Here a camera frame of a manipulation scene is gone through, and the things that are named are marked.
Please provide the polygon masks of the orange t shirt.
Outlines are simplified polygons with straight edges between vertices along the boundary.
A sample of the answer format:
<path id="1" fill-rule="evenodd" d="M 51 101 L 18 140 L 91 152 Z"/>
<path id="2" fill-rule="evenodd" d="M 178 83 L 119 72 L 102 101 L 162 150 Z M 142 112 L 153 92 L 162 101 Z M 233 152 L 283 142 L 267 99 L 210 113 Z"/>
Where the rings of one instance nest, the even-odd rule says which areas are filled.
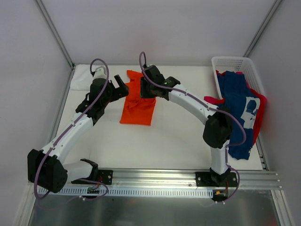
<path id="1" fill-rule="evenodd" d="M 153 112 L 156 105 L 156 98 L 140 97 L 140 80 L 143 74 L 140 72 L 127 70 L 130 81 L 126 83 L 129 87 L 129 94 L 125 99 L 121 124 L 150 126 Z"/>

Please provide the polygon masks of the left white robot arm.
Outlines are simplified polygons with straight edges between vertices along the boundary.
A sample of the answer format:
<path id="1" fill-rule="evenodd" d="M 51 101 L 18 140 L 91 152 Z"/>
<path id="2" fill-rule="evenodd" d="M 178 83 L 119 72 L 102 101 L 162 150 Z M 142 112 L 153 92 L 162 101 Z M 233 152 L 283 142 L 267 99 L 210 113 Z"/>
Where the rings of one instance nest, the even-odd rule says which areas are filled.
<path id="1" fill-rule="evenodd" d="M 41 150 L 32 149 L 28 153 L 27 172 L 30 182 L 57 193 L 69 182 L 84 179 L 92 184 L 98 180 L 97 163 L 88 159 L 69 164 L 64 162 L 78 139 L 104 115 L 107 105 L 129 94 L 129 88 L 120 76 L 115 75 L 114 78 L 118 84 L 117 88 L 106 77 L 94 78 L 89 93 L 76 108 L 64 131 Z"/>

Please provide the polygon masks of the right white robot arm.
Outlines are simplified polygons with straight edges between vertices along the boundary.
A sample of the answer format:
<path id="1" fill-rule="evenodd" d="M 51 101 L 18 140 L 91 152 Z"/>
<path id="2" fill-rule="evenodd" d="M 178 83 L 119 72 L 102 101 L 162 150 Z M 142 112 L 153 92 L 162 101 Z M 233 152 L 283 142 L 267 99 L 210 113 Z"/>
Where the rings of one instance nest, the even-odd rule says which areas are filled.
<path id="1" fill-rule="evenodd" d="M 193 114 L 205 126 L 203 140 L 211 150 L 211 167 L 206 183 L 222 186 L 226 183 L 230 168 L 226 163 L 226 147 L 230 143 L 233 125 L 229 111 L 205 103 L 188 93 L 188 90 L 174 77 L 164 78 L 155 65 L 142 66 L 141 97 L 160 97 L 175 103 Z"/>

